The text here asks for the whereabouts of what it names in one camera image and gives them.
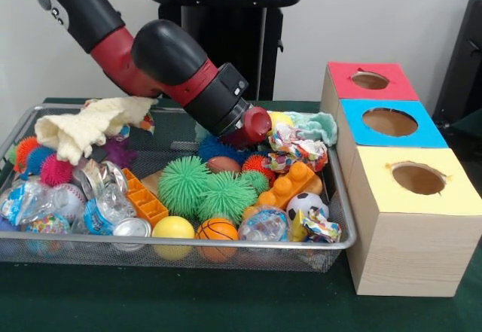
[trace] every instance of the wooden box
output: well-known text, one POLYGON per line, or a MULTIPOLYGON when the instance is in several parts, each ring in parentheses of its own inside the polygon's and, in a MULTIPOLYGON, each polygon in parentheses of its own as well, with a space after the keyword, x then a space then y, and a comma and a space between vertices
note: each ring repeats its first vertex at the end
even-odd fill
POLYGON ((343 99, 337 114, 337 152, 349 183, 356 145, 447 148, 418 101, 343 99))
POLYGON ((358 146, 347 186, 357 293, 452 297, 482 234, 482 201, 455 154, 358 146))
POLYGON ((320 111, 336 119, 341 99, 419 100, 399 64, 329 62, 320 111))

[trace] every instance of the metal mesh tray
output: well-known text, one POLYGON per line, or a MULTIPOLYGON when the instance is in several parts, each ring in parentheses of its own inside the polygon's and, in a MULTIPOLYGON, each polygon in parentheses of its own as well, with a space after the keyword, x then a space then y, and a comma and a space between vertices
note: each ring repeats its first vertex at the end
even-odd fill
MULTIPOLYGON (((27 111, 0 147, 3 169, 0 192, 14 179, 12 165, 5 155, 13 143, 34 135, 37 119, 47 114, 76 114, 80 105, 44 104, 27 111)), ((196 153, 194 120, 181 109, 155 108, 154 137, 132 129, 130 147, 139 152, 132 172, 144 178, 162 169, 170 160, 196 153)), ((336 151, 328 151, 329 165, 324 169, 324 195, 330 207, 331 221, 340 224, 341 241, 328 243, 246 242, 196 239, 136 238, 116 236, 84 236, 0 232, 0 261, 17 263, 62 263, 143 267, 222 268, 240 270, 293 270, 326 272, 338 254, 356 239, 355 224, 340 171, 336 151), (138 244, 137 251, 120 251, 116 243, 138 244), (187 257, 179 261, 160 258, 154 248, 185 248, 192 246, 187 257), (224 263, 209 262, 201 257, 199 248, 235 248, 236 253, 224 263)))

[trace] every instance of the yellow box top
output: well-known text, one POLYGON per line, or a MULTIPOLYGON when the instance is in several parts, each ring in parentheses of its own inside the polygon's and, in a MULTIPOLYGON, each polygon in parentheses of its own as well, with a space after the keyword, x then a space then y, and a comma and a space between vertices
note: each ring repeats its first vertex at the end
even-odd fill
POLYGON ((482 215, 482 199, 452 150, 359 146, 380 212, 482 215))

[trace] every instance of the orange plastic grid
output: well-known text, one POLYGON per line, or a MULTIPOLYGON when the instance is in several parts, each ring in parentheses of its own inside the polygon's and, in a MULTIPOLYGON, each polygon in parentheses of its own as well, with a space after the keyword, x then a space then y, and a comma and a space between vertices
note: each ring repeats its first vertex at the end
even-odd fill
POLYGON ((260 194, 257 204, 285 209, 291 198, 303 192, 315 177, 316 174, 306 164, 298 161, 291 166, 288 174, 276 179, 270 190, 260 194))
POLYGON ((137 216, 145 219, 154 228, 162 218, 169 215, 167 208, 128 169, 122 169, 127 178, 127 199, 136 208, 137 216))

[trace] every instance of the red spiky ball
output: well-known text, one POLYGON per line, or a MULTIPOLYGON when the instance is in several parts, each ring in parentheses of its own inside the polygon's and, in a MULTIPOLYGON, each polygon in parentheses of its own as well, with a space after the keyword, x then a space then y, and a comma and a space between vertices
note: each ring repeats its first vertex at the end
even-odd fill
POLYGON ((72 180, 73 170, 71 163, 57 160, 57 154, 53 154, 42 163, 40 180, 51 187, 65 184, 72 180))
POLYGON ((260 172, 268 178, 270 181, 270 187, 273 187, 274 181, 276 180, 276 174, 263 167, 264 163, 267 163, 266 157, 262 157, 261 155, 251 155, 247 161, 244 162, 241 171, 246 172, 248 170, 255 170, 256 172, 260 172))
POLYGON ((17 158, 15 159, 14 170, 16 172, 25 172, 27 167, 27 158, 32 150, 38 148, 40 144, 37 142, 37 138, 30 136, 24 138, 17 146, 17 158))

